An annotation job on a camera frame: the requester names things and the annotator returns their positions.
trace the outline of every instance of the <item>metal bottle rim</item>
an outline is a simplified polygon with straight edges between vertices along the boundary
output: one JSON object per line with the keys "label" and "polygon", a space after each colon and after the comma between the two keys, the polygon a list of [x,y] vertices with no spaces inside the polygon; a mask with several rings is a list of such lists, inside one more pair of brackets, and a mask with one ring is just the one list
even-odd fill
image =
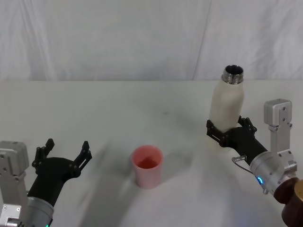
{"label": "metal bottle rim", "polygon": [[228,84],[239,84],[243,82],[243,68],[239,65],[228,65],[225,67],[222,80]]}

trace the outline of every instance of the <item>white backdrop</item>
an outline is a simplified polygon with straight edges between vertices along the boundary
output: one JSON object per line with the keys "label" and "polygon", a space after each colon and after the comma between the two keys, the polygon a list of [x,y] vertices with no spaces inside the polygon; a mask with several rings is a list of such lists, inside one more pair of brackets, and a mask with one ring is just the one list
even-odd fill
{"label": "white backdrop", "polygon": [[302,0],[0,0],[0,80],[301,79]]}

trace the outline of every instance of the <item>pink cup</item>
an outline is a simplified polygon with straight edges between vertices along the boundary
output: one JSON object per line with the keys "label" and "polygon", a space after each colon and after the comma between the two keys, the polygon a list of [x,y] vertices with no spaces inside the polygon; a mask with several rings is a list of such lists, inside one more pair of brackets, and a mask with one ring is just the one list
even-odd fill
{"label": "pink cup", "polygon": [[144,189],[151,189],[161,182],[163,154],[153,145],[144,145],[134,150],[132,163],[137,184]]}

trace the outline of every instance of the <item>metal bracket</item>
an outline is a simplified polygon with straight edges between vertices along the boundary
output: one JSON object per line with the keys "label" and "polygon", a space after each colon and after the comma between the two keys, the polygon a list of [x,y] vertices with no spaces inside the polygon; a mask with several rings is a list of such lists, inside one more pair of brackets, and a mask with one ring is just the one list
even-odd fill
{"label": "metal bracket", "polygon": [[245,170],[246,172],[250,173],[250,174],[253,174],[252,171],[240,166],[237,162],[240,162],[240,161],[246,161],[247,157],[246,155],[242,155],[242,156],[238,156],[238,157],[232,157],[232,162],[239,168]]}
{"label": "metal bracket", "polygon": [[292,124],[292,102],[285,99],[275,99],[264,104],[264,122],[269,125],[270,151],[279,165],[282,173],[297,171],[297,163],[290,151],[290,129]]}
{"label": "metal bracket", "polygon": [[27,148],[24,143],[0,142],[0,188],[3,209],[0,227],[17,226],[21,212],[27,209],[27,192],[24,183],[28,167]]}

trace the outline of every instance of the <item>screw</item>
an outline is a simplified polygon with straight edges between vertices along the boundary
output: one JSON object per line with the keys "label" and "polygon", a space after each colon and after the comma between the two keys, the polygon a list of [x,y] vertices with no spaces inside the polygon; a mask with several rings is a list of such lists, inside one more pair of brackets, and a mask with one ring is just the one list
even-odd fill
{"label": "screw", "polygon": [[263,189],[263,194],[267,195],[268,194],[268,190],[265,188]]}

